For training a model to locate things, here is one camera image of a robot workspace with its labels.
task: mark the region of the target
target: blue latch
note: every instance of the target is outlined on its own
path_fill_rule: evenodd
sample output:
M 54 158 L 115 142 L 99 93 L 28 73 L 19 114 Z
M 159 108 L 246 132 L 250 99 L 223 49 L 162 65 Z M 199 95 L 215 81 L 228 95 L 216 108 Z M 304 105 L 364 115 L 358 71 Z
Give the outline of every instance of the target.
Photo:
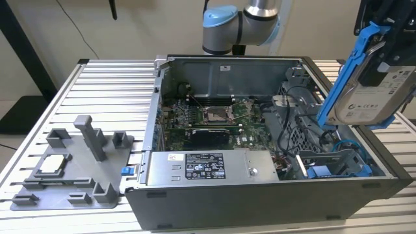
M 135 168 L 134 167 L 122 168 L 122 176 L 134 176 L 134 175 L 135 175 Z

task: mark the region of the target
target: cable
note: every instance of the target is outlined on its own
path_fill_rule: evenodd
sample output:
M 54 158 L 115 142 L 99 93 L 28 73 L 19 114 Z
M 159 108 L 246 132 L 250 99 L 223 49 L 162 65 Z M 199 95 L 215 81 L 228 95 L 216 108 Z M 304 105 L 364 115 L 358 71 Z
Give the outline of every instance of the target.
M 291 104 L 288 102 L 288 98 L 287 98 L 287 95 L 286 95 L 286 121 L 284 121 L 284 127 L 283 127 L 283 129 L 280 131 L 280 134 L 279 134 L 279 137 L 278 137 L 278 148 L 284 153 L 284 155 L 288 155 L 292 158 L 295 158 L 295 155 L 282 147 L 282 137 L 283 137 L 284 132 L 287 130 L 290 116 L 291 116 Z
M 16 148 L 14 148 L 14 147 L 11 147 L 11 146 L 8 146 L 8 145 L 0 144 L 0 146 L 3 146 L 3 147 L 6 147 L 6 148 L 10 148 L 10 149 L 12 149 L 12 150 L 18 150 Z
M 334 145 L 334 148 L 332 148 L 332 152 L 335 152 L 338 150 L 338 147 L 343 144 L 343 143 L 351 143 L 354 145 L 356 145 L 359 147 L 359 150 L 362 150 L 363 152 L 363 155 L 364 155 L 364 161 L 367 161 L 367 153 L 363 149 L 363 147 L 360 146 L 360 144 L 358 142 L 355 142 L 354 140 L 342 140 L 339 143 L 336 143 Z
M 407 107 L 408 107 L 408 103 L 406 103 L 406 104 L 403 105 L 400 113 L 404 112 L 404 110 L 406 110 Z
M 210 0 L 206 0 L 206 3 L 204 3 L 204 10 L 203 10 L 203 18 L 204 18 L 204 13 L 206 13 L 207 7 L 208 7 L 208 2 L 210 2 Z
M 320 137 L 319 137 L 319 145 L 320 145 L 320 146 L 323 146 L 324 143 L 327 144 L 327 141 L 324 141 L 324 140 L 327 140 L 327 139 L 326 139 L 326 136 L 327 136 L 327 135 L 330 135 L 332 142 L 336 141 L 336 138 L 335 138 L 335 136 L 332 135 L 334 132 L 335 132 L 334 130 L 327 130 L 327 131 L 323 133 L 323 135 L 320 135 Z
M 83 41 L 84 41 L 86 45 L 87 45 L 88 48 L 91 49 L 92 53 L 96 55 L 98 59 L 100 59 L 100 57 L 99 57 L 96 51 L 92 49 L 92 47 L 90 46 L 88 42 L 86 41 L 84 35 L 83 35 L 83 33 L 80 32 L 80 29 L 79 29 L 76 23 L 74 22 L 71 16 L 68 15 L 68 13 L 67 13 L 67 11 L 66 11 L 63 5 L 62 5 L 60 2 L 59 2 L 59 0 L 56 0 L 56 3 L 58 3 L 58 5 L 60 6 L 60 9 L 63 9 L 63 12 L 64 12 L 64 14 L 67 15 L 68 19 L 71 20 L 74 26 L 76 27 L 78 32 L 79 32 L 79 34 L 80 34 L 80 37 L 83 38 Z

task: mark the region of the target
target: aluminum extrusion table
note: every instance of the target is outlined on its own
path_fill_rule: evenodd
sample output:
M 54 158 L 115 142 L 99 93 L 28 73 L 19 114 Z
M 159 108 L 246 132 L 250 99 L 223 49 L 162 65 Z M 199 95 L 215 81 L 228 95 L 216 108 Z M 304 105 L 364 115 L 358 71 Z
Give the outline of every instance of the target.
M 331 81 L 339 75 L 335 60 L 316 60 L 316 65 Z M 0 174 L 0 232 L 8 233 L 119 233 L 142 230 L 126 197 L 110 210 L 10 210 L 11 199 L 20 191 L 19 184 L 31 174 L 39 155 L 47 148 L 46 136 L 51 128 L 67 128 L 79 134 L 74 120 L 79 114 L 91 115 L 94 127 L 106 135 L 126 130 L 135 136 L 130 164 L 142 159 L 147 111 L 154 90 L 152 60 L 91 60 L 79 64 L 70 75 L 50 107 L 19 147 Z M 416 179 L 416 127 L 398 113 L 396 121 L 383 130 L 374 131 L 395 158 Z M 238 227 L 174 232 L 176 234 L 224 233 L 319 233 L 371 234 L 416 233 L 416 182 L 394 198 L 376 200 L 362 208 L 348 220 L 294 223 L 258 227 Z

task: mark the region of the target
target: warning label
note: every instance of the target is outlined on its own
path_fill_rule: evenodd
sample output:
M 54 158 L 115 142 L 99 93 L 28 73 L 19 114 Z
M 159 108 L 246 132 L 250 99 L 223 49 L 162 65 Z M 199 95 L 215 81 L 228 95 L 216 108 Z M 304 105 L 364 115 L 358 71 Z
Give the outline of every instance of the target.
M 226 179 L 223 154 L 186 154 L 187 179 Z

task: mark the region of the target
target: black cable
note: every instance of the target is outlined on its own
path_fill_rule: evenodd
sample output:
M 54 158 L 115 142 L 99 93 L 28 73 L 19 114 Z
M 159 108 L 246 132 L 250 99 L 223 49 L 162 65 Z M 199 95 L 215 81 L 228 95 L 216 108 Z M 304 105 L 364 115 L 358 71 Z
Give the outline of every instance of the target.
M 203 10 L 203 18 L 204 18 L 204 13 L 206 13 L 207 7 L 208 7 L 208 2 L 210 2 L 210 0 L 206 0 L 206 3 L 204 3 L 204 10 Z
M 279 134 L 279 137 L 278 137 L 278 148 L 284 153 L 284 155 L 288 155 L 290 157 L 295 158 L 295 155 L 282 147 L 282 137 L 283 137 L 284 132 L 287 130 L 290 116 L 291 116 L 291 104 L 290 104 L 288 98 L 286 96 L 286 121 L 284 121 L 284 127 L 283 127 L 280 134 Z
M 96 55 L 98 59 L 100 59 L 100 57 L 99 57 L 99 55 L 98 55 L 96 51 L 92 49 L 92 47 L 90 46 L 88 42 L 86 41 L 84 35 L 83 35 L 83 33 L 80 32 L 80 29 L 79 29 L 79 27 L 78 27 L 76 23 L 74 22 L 74 20 L 72 20 L 71 16 L 68 15 L 68 13 L 67 13 L 67 11 L 66 11 L 66 9 L 64 9 L 63 5 L 62 5 L 62 4 L 60 4 L 60 2 L 59 2 L 59 0 L 56 0 L 56 3 L 59 4 L 60 9 L 63 9 L 64 14 L 67 15 L 68 19 L 71 20 L 71 22 L 72 22 L 74 26 L 76 27 L 78 32 L 79 32 L 79 34 L 80 34 L 80 37 L 83 38 L 83 41 L 84 41 L 86 45 L 87 45 L 87 46 L 88 46 L 88 48 L 91 49 L 92 53 Z
M 186 85 L 188 85 L 190 83 L 188 82 L 179 82 L 178 83 L 178 86 L 176 86 L 176 95 L 180 97 L 180 87 L 182 87 L 182 85 L 183 84 L 186 84 Z
M 11 147 L 11 146 L 8 146 L 8 145 L 0 144 L 0 146 L 3 146 L 3 147 L 6 147 L 6 148 L 10 148 L 10 149 L 12 149 L 12 150 L 18 150 L 16 148 L 14 148 L 14 147 Z
M 408 103 L 406 103 L 406 104 L 403 105 L 400 113 L 404 112 L 404 110 L 406 110 L 407 107 L 408 107 Z

